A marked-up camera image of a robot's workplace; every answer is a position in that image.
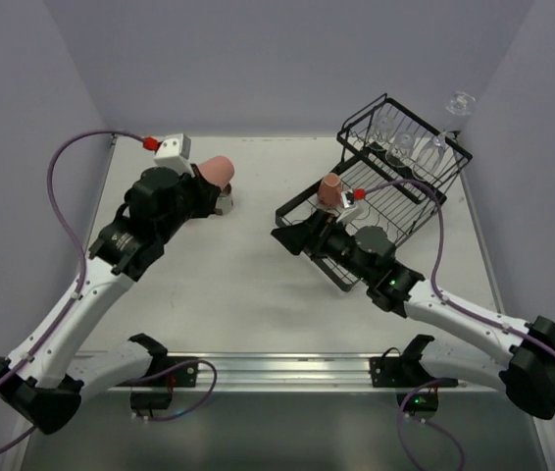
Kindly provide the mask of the pink tall tumbler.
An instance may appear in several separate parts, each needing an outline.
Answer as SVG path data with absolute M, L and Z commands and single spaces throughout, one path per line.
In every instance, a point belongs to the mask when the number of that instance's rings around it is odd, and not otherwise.
M 197 167 L 201 176 L 213 185 L 226 187 L 234 176 L 234 166 L 228 157 L 219 155 L 212 157 Z

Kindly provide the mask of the tall glass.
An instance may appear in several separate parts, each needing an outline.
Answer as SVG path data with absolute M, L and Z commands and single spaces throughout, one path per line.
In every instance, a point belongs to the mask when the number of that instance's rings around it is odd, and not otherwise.
M 443 127 L 443 132 L 460 131 L 476 111 L 477 105 L 478 102 L 473 95 L 465 91 L 456 91 L 445 104 L 450 119 Z

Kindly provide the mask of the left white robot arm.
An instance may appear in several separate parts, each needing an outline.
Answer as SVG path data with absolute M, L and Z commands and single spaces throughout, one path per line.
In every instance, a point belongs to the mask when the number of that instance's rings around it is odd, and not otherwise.
M 126 192 L 114 220 L 90 246 L 75 285 L 26 340 L 0 357 L 0 397 L 36 430 L 54 434 L 91 397 L 155 376 L 167 350 L 144 334 L 80 366 L 74 358 L 107 311 L 164 255 L 181 226 L 214 214 L 233 175 L 222 157 L 181 174 L 153 167 Z

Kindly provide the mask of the white brown ceramic cup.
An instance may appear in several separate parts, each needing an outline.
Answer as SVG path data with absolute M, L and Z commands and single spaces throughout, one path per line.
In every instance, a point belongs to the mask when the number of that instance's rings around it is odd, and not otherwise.
M 232 187 L 228 184 L 224 187 L 215 205 L 215 214 L 225 216 L 233 209 Z

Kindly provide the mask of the salmon pink mug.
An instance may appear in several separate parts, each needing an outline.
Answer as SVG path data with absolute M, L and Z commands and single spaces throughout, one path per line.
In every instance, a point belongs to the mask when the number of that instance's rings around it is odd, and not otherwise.
M 319 184 L 317 190 L 318 200 L 328 208 L 335 208 L 340 204 L 342 181 L 339 175 L 328 173 Z

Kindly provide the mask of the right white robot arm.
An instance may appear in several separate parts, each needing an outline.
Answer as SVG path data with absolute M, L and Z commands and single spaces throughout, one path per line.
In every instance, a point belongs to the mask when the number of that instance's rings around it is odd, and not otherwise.
M 415 361 L 429 377 L 485 386 L 535 418 L 554 417 L 554 321 L 509 317 L 440 289 L 433 278 L 397 261 L 396 246 L 380 227 L 350 234 L 334 215 L 318 210 L 271 235 L 289 253 L 329 259 L 364 282 L 380 310 L 432 325 L 468 345 L 455 354 L 428 341 Z

